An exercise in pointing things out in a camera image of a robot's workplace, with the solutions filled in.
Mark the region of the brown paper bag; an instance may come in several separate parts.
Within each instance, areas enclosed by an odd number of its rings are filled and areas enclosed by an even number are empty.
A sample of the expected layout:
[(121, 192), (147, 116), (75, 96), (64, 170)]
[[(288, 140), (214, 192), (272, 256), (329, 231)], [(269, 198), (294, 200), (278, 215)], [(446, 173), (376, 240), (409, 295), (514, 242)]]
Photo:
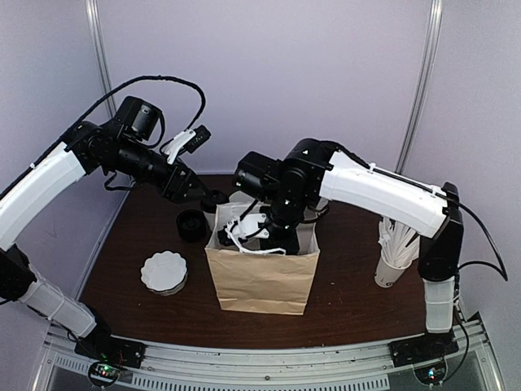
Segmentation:
[(296, 255), (259, 254), (260, 241), (234, 245), (219, 243), (218, 231), (247, 209), (245, 203), (217, 207), (215, 226), (205, 247), (217, 299), (222, 310), (300, 316), (308, 303), (320, 248), (314, 224), (300, 225)]

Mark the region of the single white paper cup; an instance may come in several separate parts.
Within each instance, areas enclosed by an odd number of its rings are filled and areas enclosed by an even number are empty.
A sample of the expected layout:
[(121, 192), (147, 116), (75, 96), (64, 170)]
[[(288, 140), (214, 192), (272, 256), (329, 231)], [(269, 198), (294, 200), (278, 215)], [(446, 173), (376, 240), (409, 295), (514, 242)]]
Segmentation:
[(202, 206), (201, 209), (203, 210), (204, 216), (208, 223), (209, 230), (213, 231), (215, 229), (215, 225), (216, 225), (216, 213), (217, 213), (216, 205)]

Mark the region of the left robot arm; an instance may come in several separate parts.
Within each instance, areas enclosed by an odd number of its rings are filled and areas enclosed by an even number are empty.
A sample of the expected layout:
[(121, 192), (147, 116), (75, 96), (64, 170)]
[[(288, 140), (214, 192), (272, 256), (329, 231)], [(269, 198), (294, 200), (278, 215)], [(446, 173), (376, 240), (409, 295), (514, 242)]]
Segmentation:
[(88, 306), (63, 293), (30, 264), (16, 240), (57, 196), (101, 169), (109, 178), (129, 175), (156, 187), (160, 196), (180, 204), (209, 196), (210, 190), (183, 161), (211, 133), (193, 121), (170, 141), (149, 143), (154, 128), (166, 131), (164, 114), (147, 101), (127, 96), (102, 125), (82, 114), (1, 194), (1, 298), (18, 301), (57, 323), (100, 362), (112, 360), (116, 342), (106, 321)]

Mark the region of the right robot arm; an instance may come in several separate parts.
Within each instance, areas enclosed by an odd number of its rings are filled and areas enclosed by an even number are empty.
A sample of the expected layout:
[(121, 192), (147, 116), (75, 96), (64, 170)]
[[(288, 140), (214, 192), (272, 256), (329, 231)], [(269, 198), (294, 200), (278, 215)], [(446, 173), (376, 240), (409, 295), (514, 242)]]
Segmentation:
[(417, 232), (427, 329), (417, 351), (432, 360), (448, 347), (466, 210), (455, 185), (427, 185), (367, 163), (339, 143), (314, 138), (300, 140), (283, 160), (249, 152), (233, 183), (264, 203), (259, 213), (247, 210), (225, 225), (225, 238), (238, 248), (256, 238), (263, 253), (297, 253), (296, 228), (304, 211), (320, 200), (351, 204)]

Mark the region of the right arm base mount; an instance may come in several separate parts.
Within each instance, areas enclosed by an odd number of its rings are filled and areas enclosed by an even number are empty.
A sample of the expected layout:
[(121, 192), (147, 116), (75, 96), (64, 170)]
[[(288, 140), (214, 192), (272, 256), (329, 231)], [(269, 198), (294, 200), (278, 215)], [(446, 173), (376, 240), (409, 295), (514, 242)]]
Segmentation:
[(424, 385), (440, 385), (448, 376), (446, 357), (459, 351), (453, 329), (430, 333), (388, 344), (395, 368), (412, 367), (416, 379)]

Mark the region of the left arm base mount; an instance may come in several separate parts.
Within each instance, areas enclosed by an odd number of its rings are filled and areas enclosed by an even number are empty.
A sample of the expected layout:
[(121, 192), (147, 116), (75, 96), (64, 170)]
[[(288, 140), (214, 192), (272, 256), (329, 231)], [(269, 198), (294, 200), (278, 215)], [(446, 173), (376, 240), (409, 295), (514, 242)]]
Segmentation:
[(144, 343), (114, 337), (105, 326), (96, 326), (85, 337), (68, 331), (68, 339), (75, 343), (76, 354), (94, 360), (87, 369), (87, 378), (102, 390), (115, 384), (129, 368), (140, 368), (146, 351)]

